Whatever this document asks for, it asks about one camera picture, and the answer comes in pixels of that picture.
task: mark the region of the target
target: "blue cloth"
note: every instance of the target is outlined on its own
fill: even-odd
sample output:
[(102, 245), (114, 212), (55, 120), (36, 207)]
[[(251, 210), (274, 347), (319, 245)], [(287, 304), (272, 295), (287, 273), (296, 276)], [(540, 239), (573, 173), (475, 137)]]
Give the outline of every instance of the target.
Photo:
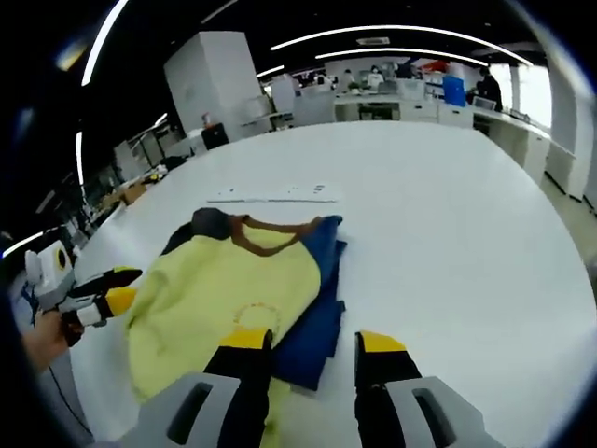
[(340, 320), (345, 310), (344, 302), (336, 301), (336, 296), (340, 256), (346, 243), (334, 241), (333, 251), (329, 252), (325, 239), (320, 239), (321, 242), (323, 249), (312, 246), (310, 250), (327, 254), (327, 257), (322, 256), (318, 260), (323, 266), (322, 279), (325, 274), (326, 282), (312, 304), (273, 350), (273, 376), (311, 390), (317, 390), (326, 359), (336, 352)]

